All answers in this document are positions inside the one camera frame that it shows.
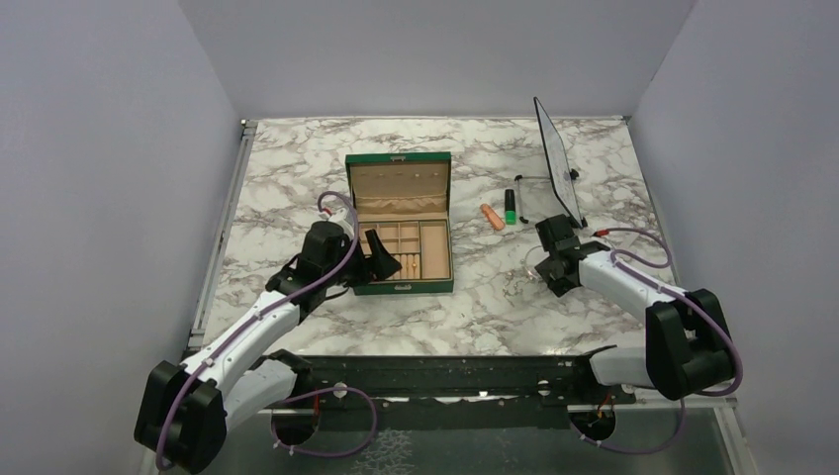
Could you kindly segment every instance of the black frame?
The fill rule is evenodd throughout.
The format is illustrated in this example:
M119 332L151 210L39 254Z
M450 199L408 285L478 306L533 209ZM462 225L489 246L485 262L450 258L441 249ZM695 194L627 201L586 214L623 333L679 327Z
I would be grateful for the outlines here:
M562 205L562 208L565 209L565 212L568 213L568 219L571 221L571 224L574 226L574 228L582 229L587 225L586 219L583 218L583 213L580 213L579 219L571 213L571 210L568 208L568 205L566 205L565 202L562 201L562 198L559 196L559 192L556 190L556 183L553 181L553 169L551 168L550 156L548 155L548 145L545 141L545 125L543 125L542 121L539 119L539 109L545 111L545 108L542 106L542 103L539 101L538 97L533 98L533 106L536 109L536 122L539 124L539 135L542 138L542 149L545 152L545 161L548 163L548 177L550 178L553 194L554 196L556 196L556 199L559 200L559 203ZM559 131L556 130L556 126L553 125L553 121L551 120L550 116L548 116L547 111L545 111L545 117L548 118L548 123L550 124L550 127L552 127L554 132L556 132L556 134L559 135ZM571 167L568 165L567 153L565 154L565 167L568 169L568 173L571 175L571 190L574 191L574 202L575 204L577 204L577 210L579 212L580 204L577 203L577 190L574 189L574 170L572 170Z
M565 356L307 356L286 350L267 356L298 374L293 394L332 387L360 389L374 398L378 429L475 428L564 429L569 405L597 405L607 395L615 404L635 397L619 386L601 386L591 373L593 352ZM495 396L483 401L440 402L435 398ZM311 409L314 398L268 409ZM365 431L370 408L357 396L319 397L318 430ZM274 416L278 426L296 425L294 415Z

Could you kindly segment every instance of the marble table surface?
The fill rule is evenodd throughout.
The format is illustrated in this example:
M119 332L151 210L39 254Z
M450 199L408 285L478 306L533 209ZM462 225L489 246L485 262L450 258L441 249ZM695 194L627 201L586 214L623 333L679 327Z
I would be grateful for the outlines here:
M579 205L589 222L657 231L655 214L621 118L561 119ZM479 210L504 209L518 174L547 176L535 119L339 118L259 123L233 228L207 320L205 344L252 305L267 279L297 253L325 190L347 193L348 153L451 151L452 294L365 296L326 302L269 351L300 354L576 354L606 344L640 344L642 326L601 295L574 289L562 298L528 275L538 245L534 223L560 214L547 181L524 181L529 225L495 232ZM613 242L651 259L664 253L643 238ZM544 256L534 251L529 263ZM666 281L669 270L644 269Z

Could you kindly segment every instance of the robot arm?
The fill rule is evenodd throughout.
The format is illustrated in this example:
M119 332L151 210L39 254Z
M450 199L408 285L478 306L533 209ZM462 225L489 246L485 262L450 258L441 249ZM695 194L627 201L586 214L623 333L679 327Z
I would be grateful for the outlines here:
M611 249L597 241L580 243L560 215L536 225L548 257L536 271L558 297L575 287L603 294L645 326L643 347L608 347L590 359L598 383L654 388L671 400L701 393L735 376L728 328L716 296L700 289L665 284L612 259ZM693 307L712 320L711 327Z
M346 211L322 217L327 221L312 225L302 251L269 279L245 315L181 364L162 361L149 374L135 440L158 452L158 467L165 456L191 473L202 471L230 429L292 393L293 362L253 366L326 299L327 288L384 280L401 269L375 231L366 233L371 255L351 244Z

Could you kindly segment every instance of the green highlighter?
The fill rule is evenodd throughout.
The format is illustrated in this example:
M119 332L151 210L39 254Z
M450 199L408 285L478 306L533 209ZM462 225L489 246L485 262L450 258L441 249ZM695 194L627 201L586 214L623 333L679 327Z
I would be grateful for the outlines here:
M504 192L504 221L508 225L515 224L515 193L511 189Z

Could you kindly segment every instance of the metal bracket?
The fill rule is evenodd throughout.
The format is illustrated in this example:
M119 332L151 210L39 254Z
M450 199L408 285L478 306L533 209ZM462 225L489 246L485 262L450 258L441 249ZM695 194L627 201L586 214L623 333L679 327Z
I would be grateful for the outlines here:
M740 429L740 422L737 420L737 413L731 406L714 409L716 423L725 450L728 452L728 460L736 475L757 475L758 467L754 455L749 450L749 442Z
M207 318L213 306L213 298L216 295L216 286L219 283L219 274L222 271L222 263L225 260L225 251L228 247L228 238L235 218L236 205L244 183L245 171L250 160L250 151L253 148L253 141L256 137L257 121L241 121L241 141L238 146L238 153L235 158L233 177L228 187L228 197L225 200L225 207L216 229L215 247L207 265L207 273L204 275L204 284L201 286L201 294L198 297L198 306L193 319L192 330L189 334L187 351L201 349L204 341L204 329L207 327Z

